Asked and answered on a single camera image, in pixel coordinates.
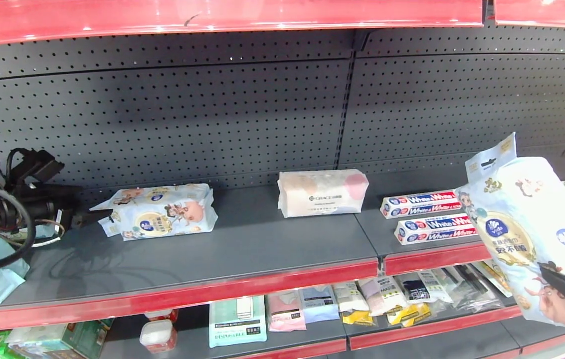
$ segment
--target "toothpaste box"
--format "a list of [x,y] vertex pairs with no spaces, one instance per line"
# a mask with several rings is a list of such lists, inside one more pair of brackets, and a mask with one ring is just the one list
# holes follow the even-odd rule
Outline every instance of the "toothpaste box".
[[395,229],[395,236],[402,245],[459,238],[474,234],[477,234],[477,231],[464,213],[401,220]]
[[446,190],[385,197],[380,212],[385,218],[399,218],[459,208],[460,202],[455,197],[455,193]]

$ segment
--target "store shelf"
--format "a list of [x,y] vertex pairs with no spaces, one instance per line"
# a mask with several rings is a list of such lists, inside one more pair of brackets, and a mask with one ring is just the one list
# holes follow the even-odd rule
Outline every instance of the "store shelf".
[[129,316],[374,277],[377,254],[353,214],[284,219],[278,189],[214,193],[213,232],[123,242],[98,225],[34,251],[0,305],[0,329]]
[[[118,318],[107,335],[101,358],[150,359],[139,342],[145,316]],[[347,339],[340,321],[324,321],[307,325],[306,331],[289,333],[267,332],[267,341],[245,345],[221,346],[209,349],[209,306],[181,309],[176,328],[177,347],[163,359],[296,359],[344,352]]]
[[495,0],[498,25],[565,27],[565,0]]
[[3,0],[0,44],[162,32],[482,26],[481,0]]
[[410,328],[401,325],[390,325],[386,316],[376,317],[377,327],[344,325],[349,337],[351,350],[360,350],[375,346],[408,341],[419,337],[434,336],[446,332],[494,323],[508,318],[521,316],[522,312],[515,305],[513,298],[501,298],[504,308],[473,314],[470,311],[448,309],[437,313],[437,316]]
[[329,359],[511,359],[519,346],[500,323],[330,355]]

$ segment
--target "baby wipes package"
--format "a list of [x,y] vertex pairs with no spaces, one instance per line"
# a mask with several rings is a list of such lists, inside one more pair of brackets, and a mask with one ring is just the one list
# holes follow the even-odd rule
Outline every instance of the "baby wipes package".
[[518,158],[515,134],[466,162],[456,195],[528,320],[565,326],[565,297],[540,266],[565,274],[565,191],[549,162]]
[[301,309],[305,323],[337,320],[340,318],[338,304],[331,286],[300,289]]
[[264,315],[264,296],[212,302],[209,348],[267,341]]
[[113,209],[99,221],[107,236],[123,240],[211,232],[218,215],[211,207],[213,191],[205,183],[119,190],[91,210]]
[[332,288],[340,312],[369,311],[369,305],[355,282],[333,284]]
[[359,213],[367,187],[358,170],[281,172],[278,209],[284,218]]
[[401,245],[460,238],[476,233],[465,213],[401,220],[395,229],[395,237]]
[[390,275],[361,279],[359,283],[372,317],[397,313],[407,307],[404,293]]
[[459,209],[452,190],[405,194],[382,199],[380,212],[385,218],[399,218],[417,214],[435,213]]
[[284,291],[267,295],[267,320],[272,332],[306,330],[305,315],[300,306],[298,291]]

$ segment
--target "grace tissue package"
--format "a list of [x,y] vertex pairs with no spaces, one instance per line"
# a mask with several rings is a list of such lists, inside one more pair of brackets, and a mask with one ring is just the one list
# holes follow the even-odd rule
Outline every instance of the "grace tissue package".
[[565,275],[565,191],[541,157],[517,157],[515,134],[466,162],[456,190],[524,318],[565,327],[565,297],[540,266]]
[[415,193],[397,197],[385,197],[380,212],[389,218],[415,216],[459,209],[460,202],[452,190]]
[[190,183],[119,190],[91,210],[113,209],[109,218],[98,223],[107,236],[121,234],[130,241],[211,232],[218,219],[212,202],[208,184]]
[[281,172],[278,209],[284,218],[359,213],[367,187],[358,170]]
[[477,231],[464,213],[401,220],[395,229],[395,236],[402,245],[460,238],[474,234],[477,234]]

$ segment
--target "pegboard back panel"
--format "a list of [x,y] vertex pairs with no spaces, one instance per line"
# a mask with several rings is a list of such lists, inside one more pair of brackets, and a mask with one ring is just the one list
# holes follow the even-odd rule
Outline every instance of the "pegboard back panel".
[[565,55],[358,59],[341,164],[565,144]]
[[486,25],[475,28],[382,29],[358,57],[451,54],[565,54],[565,28]]
[[348,60],[0,80],[0,156],[43,148],[86,188],[336,163]]
[[342,59],[353,30],[70,38],[0,45],[0,79],[119,68]]

